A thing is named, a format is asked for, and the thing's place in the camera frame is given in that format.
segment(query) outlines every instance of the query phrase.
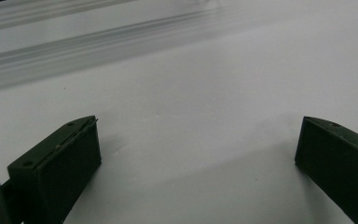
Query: white table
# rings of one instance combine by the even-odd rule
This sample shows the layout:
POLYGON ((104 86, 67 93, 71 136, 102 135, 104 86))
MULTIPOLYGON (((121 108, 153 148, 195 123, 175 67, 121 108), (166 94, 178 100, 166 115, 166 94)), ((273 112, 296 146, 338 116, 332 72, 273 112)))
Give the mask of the white table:
POLYGON ((0 182, 62 124, 96 115, 103 164, 65 224, 351 223, 294 156, 303 116, 358 132, 358 1, 204 14, 0 65, 0 182))

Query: dark green block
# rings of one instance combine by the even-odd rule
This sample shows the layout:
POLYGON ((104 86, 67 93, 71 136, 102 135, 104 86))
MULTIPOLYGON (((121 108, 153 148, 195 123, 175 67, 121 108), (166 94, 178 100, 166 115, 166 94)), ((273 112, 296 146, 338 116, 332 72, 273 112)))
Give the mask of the dark green block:
POLYGON ((305 117, 296 165, 358 224, 358 133, 305 117))

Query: dark green mount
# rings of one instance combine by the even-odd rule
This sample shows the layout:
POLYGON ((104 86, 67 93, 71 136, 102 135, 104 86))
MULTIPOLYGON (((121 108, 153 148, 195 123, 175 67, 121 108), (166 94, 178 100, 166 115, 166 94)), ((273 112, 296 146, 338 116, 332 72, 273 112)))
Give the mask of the dark green mount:
POLYGON ((101 164, 97 119, 77 119, 13 161, 0 186, 0 224, 62 224, 101 164))
POLYGON ((296 165, 358 224, 358 133, 305 117, 296 165))

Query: screw hole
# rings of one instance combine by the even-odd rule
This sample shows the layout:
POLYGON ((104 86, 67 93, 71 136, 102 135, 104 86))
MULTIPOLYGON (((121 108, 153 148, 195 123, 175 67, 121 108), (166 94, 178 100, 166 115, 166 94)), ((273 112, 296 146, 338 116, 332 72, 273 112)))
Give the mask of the screw hole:
POLYGON ((22 165, 23 166, 31 166, 32 164, 34 164, 32 161, 25 161, 22 165))

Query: white surface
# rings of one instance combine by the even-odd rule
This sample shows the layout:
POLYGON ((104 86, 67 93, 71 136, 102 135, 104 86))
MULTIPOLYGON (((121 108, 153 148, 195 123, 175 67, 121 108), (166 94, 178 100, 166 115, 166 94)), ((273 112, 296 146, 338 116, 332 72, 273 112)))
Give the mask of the white surface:
POLYGON ((358 132, 358 1, 232 2, 196 24, 0 89, 0 181, 94 114, 103 165, 66 224, 351 223, 294 156, 305 115, 358 132))

